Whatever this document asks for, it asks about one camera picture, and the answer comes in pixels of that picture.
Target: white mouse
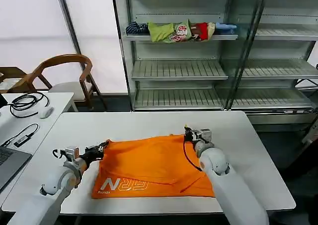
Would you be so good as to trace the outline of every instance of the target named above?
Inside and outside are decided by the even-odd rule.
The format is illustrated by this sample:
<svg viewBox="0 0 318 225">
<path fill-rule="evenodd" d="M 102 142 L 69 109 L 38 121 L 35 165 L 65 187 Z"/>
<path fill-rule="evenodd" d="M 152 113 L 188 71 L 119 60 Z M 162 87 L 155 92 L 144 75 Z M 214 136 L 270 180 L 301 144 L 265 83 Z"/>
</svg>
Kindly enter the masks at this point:
<svg viewBox="0 0 318 225">
<path fill-rule="evenodd" d="M 39 110 L 38 116 L 41 119 L 47 118 L 53 112 L 54 107 L 43 107 Z"/>
</svg>

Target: metal pole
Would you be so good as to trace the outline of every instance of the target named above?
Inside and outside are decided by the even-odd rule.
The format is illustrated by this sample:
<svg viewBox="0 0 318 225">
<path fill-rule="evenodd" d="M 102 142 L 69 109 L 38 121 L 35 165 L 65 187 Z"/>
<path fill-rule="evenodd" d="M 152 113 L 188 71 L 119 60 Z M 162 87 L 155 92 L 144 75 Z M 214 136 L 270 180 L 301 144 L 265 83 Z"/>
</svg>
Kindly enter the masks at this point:
<svg viewBox="0 0 318 225">
<path fill-rule="evenodd" d="M 113 0 L 113 6 L 114 6 L 114 13 L 115 13 L 115 19 L 116 19 L 116 24 L 117 24 L 117 32 L 118 32 L 120 50 L 121 50 L 121 54 L 122 54 L 122 61 L 123 61 L 123 65 L 124 65 L 125 79 L 126 79 L 127 91 L 128 91 L 128 96 L 129 96 L 129 105 L 130 105 L 130 109 L 133 110 L 133 104 L 132 104 L 132 100 L 131 100 L 132 98 L 131 98 L 131 94 L 130 94 L 128 74 L 127 74 L 127 68 L 126 68 L 126 62 L 125 62 L 124 47 L 123 47 L 121 32 L 120 32 L 120 28 L 119 28 L 120 24 L 119 24 L 119 18 L 118 18 L 118 13 L 117 13 L 116 0 Z"/>
<path fill-rule="evenodd" d="M 74 30 L 74 27 L 73 27 L 71 15 L 70 15 L 66 0 L 59 0 L 59 2 L 60 2 L 60 6 L 61 6 L 61 9 L 62 9 L 62 12 L 63 12 L 63 16 L 64 16 L 64 19 L 65 19 L 65 22 L 67 24 L 69 33 L 71 35 L 71 39 L 72 39 L 75 51 L 76 51 L 77 54 L 81 55 L 82 53 L 80 51 L 80 45 L 79 45 L 78 39 L 77 39 L 76 34 L 75 34 L 75 30 Z M 85 64 L 81 63 L 80 66 L 81 66 L 82 70 L 85 69 Z"/>
<path fill-rule="evenodd" d="M 237 78 L 236 78 L 236 80 L 234 80 L 234 82 L 232 84 L 232 91 L 229 93 L 228 100 L 226 103 L 227 109 L 231 109 L 231 107 L 233 105 L 233 101 L 235 99 L 235 95 L 236 95 L 236 92 L 238 90 L 239 83 L 240 83 L 240 80 L 242 78 L 242 75 L 243 75 L 243 72 L 245 69 L 245 63 L 246 63 L 246 60 L 247 60 L 248 55 L 250 53 L 250 50 L 252 48 L 254 38 L 255 38 L 255 35 L 257 32 L 257 28 L 258 28 L 260 19 L 261 19 L 262 14 L 263 14 L 264 7 L 265 7 L 265 0 L 258 0 L 257 7 L 254 9 L 254 13 L 253 13 L 254 16 L 253 16 L 253 19 L 251 21 L 251 26 L 249 28 L 249 31 L 247 33 L 247 38 L 246 38 L 244 46 L 243 46 L 244 50 L 241 54 L 241 57 L 240 57 L 240 60 L 238 63 L 238 68 L 236 71 Z"/>
</svg>

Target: dark floor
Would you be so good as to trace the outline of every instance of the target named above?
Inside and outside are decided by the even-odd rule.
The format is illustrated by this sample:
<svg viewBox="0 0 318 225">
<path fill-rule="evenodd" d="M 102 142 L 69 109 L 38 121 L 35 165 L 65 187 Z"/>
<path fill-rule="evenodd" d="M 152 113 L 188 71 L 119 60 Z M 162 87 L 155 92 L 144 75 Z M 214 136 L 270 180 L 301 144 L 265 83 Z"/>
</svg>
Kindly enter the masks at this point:
<svg viewBox="0 0 318 225">
<path fill-rule="evenodd" d="M 105 97 L 107 111 L 130 111 L 129 98 L 126 96 Z M 98 98 L 93 99 L 94 112 L 104 111 Z M 86 107 L 78 107 L 80 112 L 87 112 Z M 300 153 L 301 134 L 296 132 L 270 132 L 258 133 L 268 153 L 274 161 L 278 170 L 286 168 Z M 279 212 L 271 215 L 271 225 L 309 225 L 308 210 L 312 208 L 314 195 L 318 194 L 318 169 L 313 169 L 306 175 L 293 181 L 286 181 L 297 207 L 289 212 Z M 10 215 L 6 214 L 0 219 L 0 225 L 6 224 Z M 64 225 L 72 225 L 75 216 L 60 216 L 58 221 Z M 227 225 L 228 222 L 224 215 L 167 215 L 167 216 L 83 216 L 80 225 L 87 224 L 202 224 L 202 225 Z"/>
</svg>

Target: metal shelf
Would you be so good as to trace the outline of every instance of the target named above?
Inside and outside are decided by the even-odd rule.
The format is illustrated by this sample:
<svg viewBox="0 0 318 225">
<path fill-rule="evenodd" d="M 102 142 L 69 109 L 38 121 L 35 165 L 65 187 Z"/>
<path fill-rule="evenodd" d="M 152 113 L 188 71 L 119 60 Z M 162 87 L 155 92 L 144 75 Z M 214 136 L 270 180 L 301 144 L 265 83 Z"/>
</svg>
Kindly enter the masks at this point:
<svg viewBox="0 0 318 225">
<path fill-rule="evenodd" d="M 317 41 L 318 24 L 260 24 L 255 39 Z"/>
<path fill-rule="evenodd" d="M 136 61 L 132 79 L 137 81 L 226 80 L 217 60 Z"/>
<path fill-rule="evenodd" d="M 238 35 L 212 35 L 210 40 L 236 40 Z M 123 39 L 127 41 L 151 41 L 150 35 L 123 34 Z"/>
<path fill-rule="evenodd" d="M 217 109 L 222 104 L 214 89 L 141 89 L 135 110 Z"/>
<path fill-rule="evenodd" d="M 235 68 L 228 71 L 235 74 Z M 247 60 L 242 79 L 316 79 L 318 70 L 305 60 Z"/>
<path fill-rule="evenodd" d="M 295 88 L 239 88 L 232 105 L 236 110 L 306 108 L 315 106 Z"/>
</svg>

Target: orange t-shirt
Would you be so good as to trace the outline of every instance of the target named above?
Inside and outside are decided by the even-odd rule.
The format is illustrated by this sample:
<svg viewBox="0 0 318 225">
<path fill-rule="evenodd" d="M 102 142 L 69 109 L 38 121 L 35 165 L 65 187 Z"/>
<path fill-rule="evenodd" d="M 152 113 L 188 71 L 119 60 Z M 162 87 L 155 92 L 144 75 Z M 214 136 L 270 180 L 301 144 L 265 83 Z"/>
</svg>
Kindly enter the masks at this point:
<svg viewBox="0 0 318 225">
<path fill-rule="evenodd" d="M 198 164 L 192 143 L 185 146 L 189 159 Z M 206 174 L 185 158 L 183 135 L 109 142 L 99 162 L 93 199 L 173 196 L 214 197 Z"/>
</svg>

